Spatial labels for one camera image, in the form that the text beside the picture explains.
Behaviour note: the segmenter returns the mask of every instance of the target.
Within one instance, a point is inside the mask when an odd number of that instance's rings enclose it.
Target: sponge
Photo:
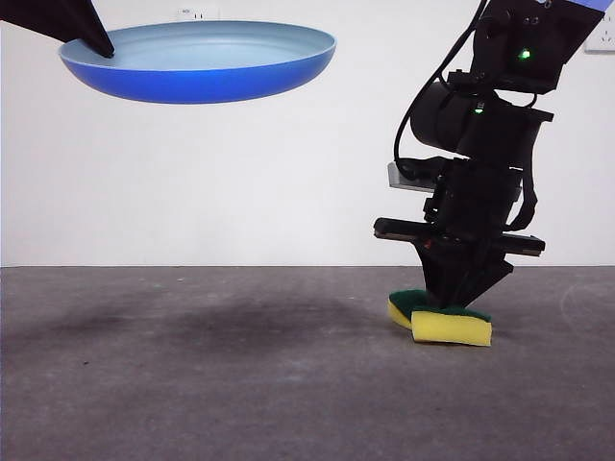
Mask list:
[[[397,325],[412,330],[416,342],[491,346],[490,316],[458,306],[430,307],[423,290],[392,293],[388,313]]]

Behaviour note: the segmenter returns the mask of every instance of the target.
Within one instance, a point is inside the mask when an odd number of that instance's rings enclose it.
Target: electrical socket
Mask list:
[[[182,7],[177,10],[175,19],[178,21],[210,21],[220,19],[220,7],[216,5]]]
[[[615,9],[606,11],[603,20],[585,42],[586,53],[615,53]]]

